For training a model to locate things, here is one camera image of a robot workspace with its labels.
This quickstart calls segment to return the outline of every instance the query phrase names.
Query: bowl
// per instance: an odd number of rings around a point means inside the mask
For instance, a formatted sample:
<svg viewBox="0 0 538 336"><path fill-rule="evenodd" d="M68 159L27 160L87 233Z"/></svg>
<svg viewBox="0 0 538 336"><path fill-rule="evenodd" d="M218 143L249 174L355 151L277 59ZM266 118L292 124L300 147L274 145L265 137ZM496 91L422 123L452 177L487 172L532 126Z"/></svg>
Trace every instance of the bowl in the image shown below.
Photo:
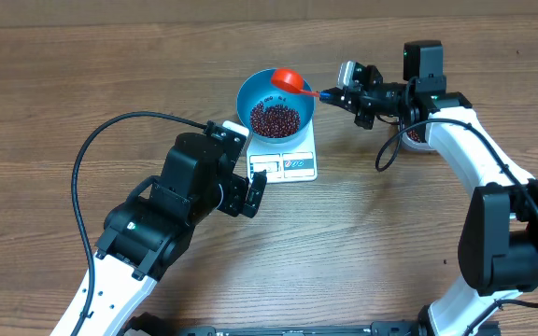
<svg viewBox="0 0 538 336"><path fill-rule="evenodd" d="M315 114L316 102L313 97L287 93L276 88L271 84L271 76L275 71L276 69L262 70L247 79L238 92L235 107L240 121L254 134L254 137L269 144L285 144L306 133L308 125L310 125L310 121ZM304 81L304 89L312 91L306 81ZM288 108L295 109L300 115L298 131L282 138L270 138L255 133L250 125L250 112L259 102L264 103L265 109L274 105L285 105Z"/></svg>

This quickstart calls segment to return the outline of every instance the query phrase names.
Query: wood surface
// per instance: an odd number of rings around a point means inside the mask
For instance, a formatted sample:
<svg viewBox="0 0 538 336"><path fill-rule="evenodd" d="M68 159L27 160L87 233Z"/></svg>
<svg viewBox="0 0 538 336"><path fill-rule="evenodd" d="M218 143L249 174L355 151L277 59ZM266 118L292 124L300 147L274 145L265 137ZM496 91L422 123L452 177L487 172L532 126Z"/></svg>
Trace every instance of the wood surface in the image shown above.
<svg viewBox="0 0 538 336"><path fill-rule="evenodd" d="M70 173L96 126L135 110L236 120L243 81L276 66L317 90L350 59L402 81L403 43L425 38L444 43L448 89L538 177L538 16L0 30L0 335L48 335L85 273ZM209 216L138 314L180 326L353 325L412 319L445 293L469 205L448 165L405 152L379 174L388 125L365 131L327 105L314 122L317 181L269 186L253 219ZM188 131L132 119L93 142L78 183L92 244ZM538 334L538 311L495 318L505 335Z"/></svg>
<svg viewBox="0 0 538 336"><path fill-rule="evenodd" d="M503 14L538 0L0 0L0 28Z"/></svg>

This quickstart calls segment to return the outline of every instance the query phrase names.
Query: red scoop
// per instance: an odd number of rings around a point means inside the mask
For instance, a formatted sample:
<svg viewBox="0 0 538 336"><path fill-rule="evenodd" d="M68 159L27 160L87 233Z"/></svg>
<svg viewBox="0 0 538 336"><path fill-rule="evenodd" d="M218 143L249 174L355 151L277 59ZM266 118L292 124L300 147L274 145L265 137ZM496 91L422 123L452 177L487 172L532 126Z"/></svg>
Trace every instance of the red scoop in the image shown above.
<svg viewBox="0 0 538 336"><path fill-rule="evenodd" d="M304 88L304 79L299 73L286 69L279 68L271 76L271 84L275 85L279 89L294 93L294 94L306 94L313 97L319 97L318 92L306 91Z"/></svg>

